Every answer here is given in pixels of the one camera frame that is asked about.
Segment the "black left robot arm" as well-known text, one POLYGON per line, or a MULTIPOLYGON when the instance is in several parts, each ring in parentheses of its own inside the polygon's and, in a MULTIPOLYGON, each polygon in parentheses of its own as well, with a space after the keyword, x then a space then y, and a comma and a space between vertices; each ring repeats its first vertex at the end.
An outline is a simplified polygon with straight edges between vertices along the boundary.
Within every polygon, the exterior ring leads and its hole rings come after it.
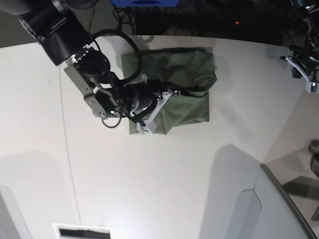
POLYGON ((317 0, 292 0, 298 16, 303 20, 301 32, 305 45, 290 46, 293 52, 292 61, 310 78, 317 81, 319 73, 319 2, 317 0))

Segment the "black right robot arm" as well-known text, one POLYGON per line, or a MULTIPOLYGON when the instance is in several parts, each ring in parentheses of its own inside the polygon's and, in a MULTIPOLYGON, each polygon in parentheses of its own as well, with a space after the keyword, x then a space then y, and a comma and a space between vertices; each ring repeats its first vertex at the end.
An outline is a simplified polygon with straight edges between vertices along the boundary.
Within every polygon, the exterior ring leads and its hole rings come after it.
POLYGON ((0 8, 18 17, 55 65, 68 64, 66 74, 96 117, 104 120, 127 117, 139 122, 161 108, 160 86, 137 82, 142 72, 142 54, 126 34, 112 29, 90 34, 64 0, 3 0, 0 8), (106 34, 121 37, 133 49, 137 66, 132 75, 119 79, 112 72, 96 41, 106 34))

